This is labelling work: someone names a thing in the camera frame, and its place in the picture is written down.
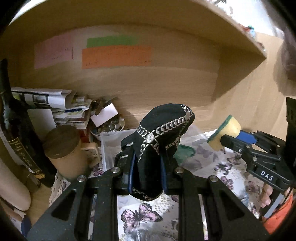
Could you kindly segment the right hand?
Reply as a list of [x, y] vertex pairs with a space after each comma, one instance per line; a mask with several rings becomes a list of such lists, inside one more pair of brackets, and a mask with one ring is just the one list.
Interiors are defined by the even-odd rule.
[[[271, 203], [270, 196], [271, 196], [272, 193], [273, 193], [273, 188], [270, 185], [268, 185], [267, 183], [265, 183], [263, 185], [262, 192], [261, 192], [261, 194], [259, 196], [259, 204], [260, 204], [260, 207], [264, 208], [264, 207], [270, 205], [270, 203]], [[286, 197], [286, 199], [284, 200], [284, 202], [286, 202], [287, 199], [290, 196], [293, 196], [293, 193], [292, 193], [292, 190], [290, 188], [288, 188], [285, 191], [285, 197]]]

